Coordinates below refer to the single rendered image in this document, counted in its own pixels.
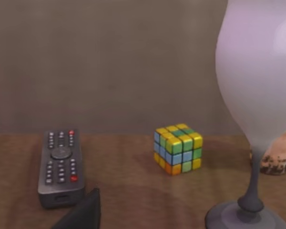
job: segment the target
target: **gray stem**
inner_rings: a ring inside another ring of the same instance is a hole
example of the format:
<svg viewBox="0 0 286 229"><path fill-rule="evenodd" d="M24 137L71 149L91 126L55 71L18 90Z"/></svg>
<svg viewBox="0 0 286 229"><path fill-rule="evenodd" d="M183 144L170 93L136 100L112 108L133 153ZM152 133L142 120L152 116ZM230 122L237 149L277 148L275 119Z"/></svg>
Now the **gray stem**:
<svg viewBox="0 0 286 229"><path fill-rule="evenodd" d="M245 195L237 201L242 210L251 213L260 212L264 208L263 202L258 197L258 178L263 155L264 152L261 152L259 149L252 149L252 168L249 187Z"/></svg>

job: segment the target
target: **brown wall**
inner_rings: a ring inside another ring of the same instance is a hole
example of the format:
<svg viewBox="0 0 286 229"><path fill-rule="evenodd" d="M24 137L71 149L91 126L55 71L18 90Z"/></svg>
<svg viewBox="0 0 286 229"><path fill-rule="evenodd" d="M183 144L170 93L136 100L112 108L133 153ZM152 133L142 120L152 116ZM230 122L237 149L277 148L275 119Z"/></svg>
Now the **brown wall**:
<svg viewBox="0 0 286 229"><path fill-rule="evenodd" d="M238 134L215 78L226 1L0 0L0 132Z"/></svg>

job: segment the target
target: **large white goblet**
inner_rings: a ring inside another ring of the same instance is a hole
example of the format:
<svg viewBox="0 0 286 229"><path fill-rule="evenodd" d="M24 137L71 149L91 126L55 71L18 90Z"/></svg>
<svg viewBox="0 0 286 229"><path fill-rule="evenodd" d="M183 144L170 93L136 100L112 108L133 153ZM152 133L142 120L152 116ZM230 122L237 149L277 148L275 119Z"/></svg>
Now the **large white goblet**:
<svg viewBox="0 0 286 229"><path fill-rule="evenodd" d="M216 48L216 74L232 117L252 147L249 187L209 210L207 229L286 229L258 196L261 159L286 131L286 0L229 0Z"/></svg>

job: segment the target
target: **green square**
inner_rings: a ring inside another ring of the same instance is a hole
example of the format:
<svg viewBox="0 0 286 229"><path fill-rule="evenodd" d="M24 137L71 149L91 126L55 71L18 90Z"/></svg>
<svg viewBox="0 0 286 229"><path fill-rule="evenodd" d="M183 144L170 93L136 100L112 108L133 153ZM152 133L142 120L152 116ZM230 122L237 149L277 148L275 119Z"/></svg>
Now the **green square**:
<svg viewBox="0 0 286 229"><path fill-rule="evenodd" d="M193 160L201 158L202 148L194 149L193 151Z"/></svg>
<svg viewBox="0 0 286 229"><path fill-rule="evenodd" d="M192 170L192 161L182 163L182 172L186 173Z"/></svg>
<svg viewBox="0 0 286 229"><path fill-rule="evenodd" d="M176 130L176 131L173 131L172 134L175 136L175 137L179 137L181 135L184 135L184 132L182 132L181 130Z"/></svg>
<svg viewBox="0 0 286 229"><path fill-rule="evenodd" d="M182 129L183 132L185 132L187 135L194 133L195 131L191 128L187 128L187 129Z"/></svg>
<svg viewBox="0 0 286 229"><path fill-rule="evenodd" d="M180 141L180 143L173 145L172 147L172 154L179 154L182 152L182 142Z"/></svg>
<svg viewBox="0 0 286 229"><path fill-rule="evenodd" d="M160 145L164 148L165 148L165 141L166 141L166 139L164 137L160 136Z"/></svg>
<svg viewBox="0 0 286 229"><path fill-rule="evenodd" d="M183 151L190 151L193 149L193 140L183 142Z"/></svg>

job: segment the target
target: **red button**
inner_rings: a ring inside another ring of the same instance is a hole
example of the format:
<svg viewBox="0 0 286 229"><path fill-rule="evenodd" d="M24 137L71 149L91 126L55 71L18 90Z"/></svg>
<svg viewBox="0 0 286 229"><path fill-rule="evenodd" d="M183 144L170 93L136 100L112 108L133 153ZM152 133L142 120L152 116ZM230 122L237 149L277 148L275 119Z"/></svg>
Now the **red button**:
<svg viewBox="0 0 286 229"><path fill-rule="evenodd" d="M71 182L76 182L78 180L77 176L71 176Z"/></svg>

